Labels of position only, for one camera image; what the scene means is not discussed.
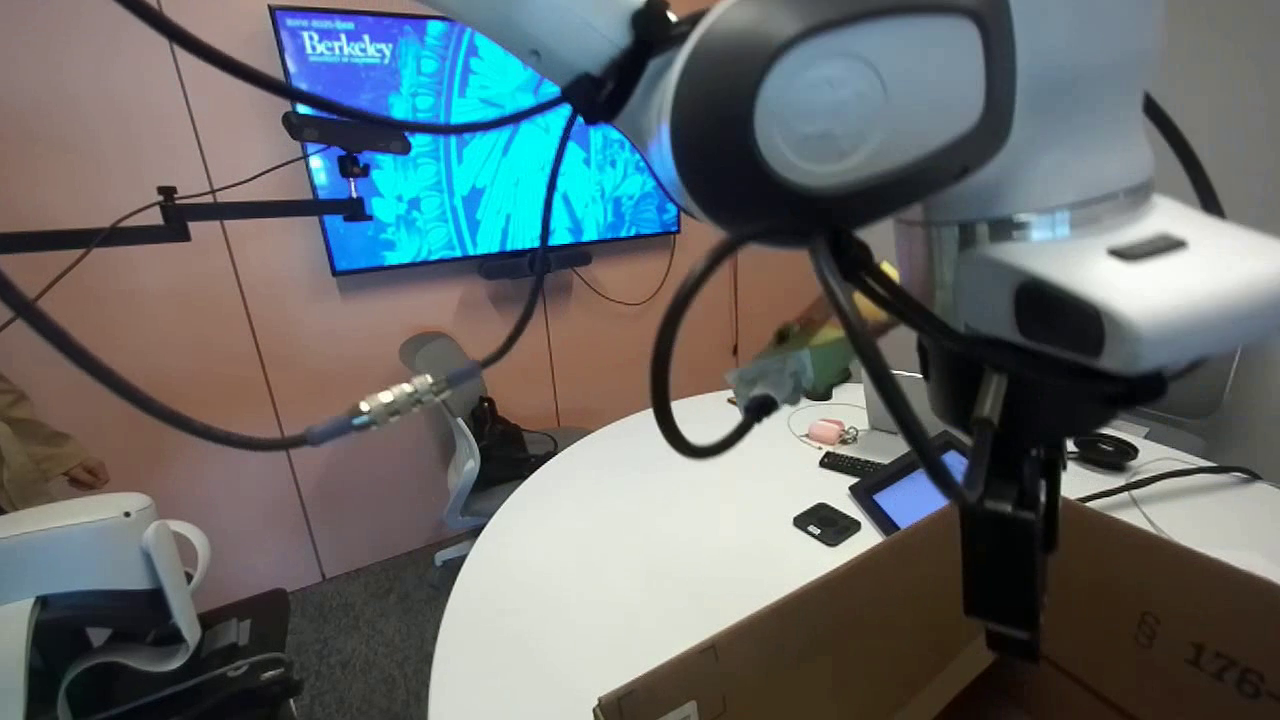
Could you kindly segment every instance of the white chair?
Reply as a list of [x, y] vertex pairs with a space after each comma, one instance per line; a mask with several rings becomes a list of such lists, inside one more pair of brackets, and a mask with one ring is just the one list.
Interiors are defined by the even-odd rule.
[[[399, 359], [410, 372], [454, 376], [473, 369], [468, 353], [449, 330], [418, 330], [399, 343]], [[481, 476], [481, 443], [468, 426], [468, 410], [481, 402], [485, 381], [455, 384], [437, 406], [430, 406], [430, 426], [449, 457], [449, 502], [443, 502], [443, 536], [449, 542], [437, 552], [441, 565], [455, 565], [468, 554], [475, 532], [491, 520], [491, 512], [514, 494], [518, 483], [475, 492]]]

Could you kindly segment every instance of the gray floor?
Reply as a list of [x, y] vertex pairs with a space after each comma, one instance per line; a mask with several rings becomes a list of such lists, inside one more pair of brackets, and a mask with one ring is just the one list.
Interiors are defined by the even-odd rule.
[[292, 592], [299, 720], [423, 720], [454, 574], [423, 548]]

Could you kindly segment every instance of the blue screen display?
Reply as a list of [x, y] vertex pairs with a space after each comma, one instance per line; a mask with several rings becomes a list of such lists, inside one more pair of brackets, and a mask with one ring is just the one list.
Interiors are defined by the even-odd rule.
[[[964, 451], [945, 451], [945, 462], [958, 478], [964, 478]], [[913, 476], [889, 483], [878, 492], [878, 502], [885, 507], [885, 514], [893, 514], [898, 529], [913, 529], [926, 514], [941, 512], [948, 502], [948, 494], [929, 478], [926, 466], [917, 466]]]
[[[488, 119], [562, 86], [443, 15], [273, 9], [286, 76], [295, 86], [399, 119]], [[410, 157], [366, 157], [366, 223], [324, 216], [332, 271], [531, 253], [545, 185], [568, 107], [475, 135], [411, 135]], [[312, 157], [322, 200], [346, 200], [335, 157]], [[551, 249], [674, 235], [680, 209], [639, 153], [609, 123], [578, 129], [551, 211]]]

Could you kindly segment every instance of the cardboard box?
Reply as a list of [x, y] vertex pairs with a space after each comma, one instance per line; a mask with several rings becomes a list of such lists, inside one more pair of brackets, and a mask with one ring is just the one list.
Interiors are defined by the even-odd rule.
[[1280, 714], [1280, 586], [1063, 502], [1043, 658], [991, 658], [945, 512], [598, 705], [598, 720], [829, 714]]

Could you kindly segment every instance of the round table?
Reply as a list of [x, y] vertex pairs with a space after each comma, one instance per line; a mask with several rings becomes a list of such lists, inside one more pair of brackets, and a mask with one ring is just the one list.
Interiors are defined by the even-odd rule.
[[[731, 426], [736, 406], [712, 393], [680, 398], [675, 414], [690, 436], [712, 439]], [[850, 498], [850, 476], [816, 466], [819, 446], [802, 436], [814, 414], [866, 424], [862, 387], [786, 406], [717, 459], [675, 457], [650, 410], [550, 459], [455, 574], [430, 714], [583, 720], [603, 692], [882, 542]], [[1138, 443], [1138, 476], [1195, 462]], [[1073, 466], [1063, 492], [1109, 483], [1115, 476]], [[842, 548], [816, 542], [791, 529], [816, 498], [866, 529]], [[1280, 529], [1280, 492], [1268, 483], [1195, 478], [1099, 507], [1280, 579], [1276, 554], [1248, 552]]]

